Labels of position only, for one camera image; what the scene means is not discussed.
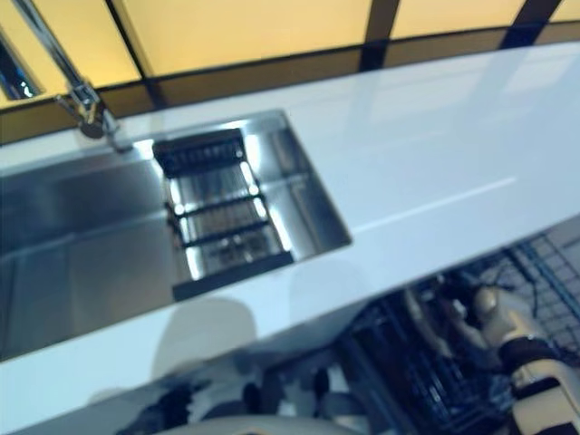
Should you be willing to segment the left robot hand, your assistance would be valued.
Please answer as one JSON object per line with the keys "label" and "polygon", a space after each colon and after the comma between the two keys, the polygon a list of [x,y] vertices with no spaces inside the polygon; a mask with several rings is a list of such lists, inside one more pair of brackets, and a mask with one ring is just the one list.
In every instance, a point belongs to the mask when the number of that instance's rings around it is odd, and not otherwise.
{"label": "left robot hand", "polygon": [[194,396],[211,382],[183,383],[163,394],[153,405],[154,430],[163,431],[186,425]]}

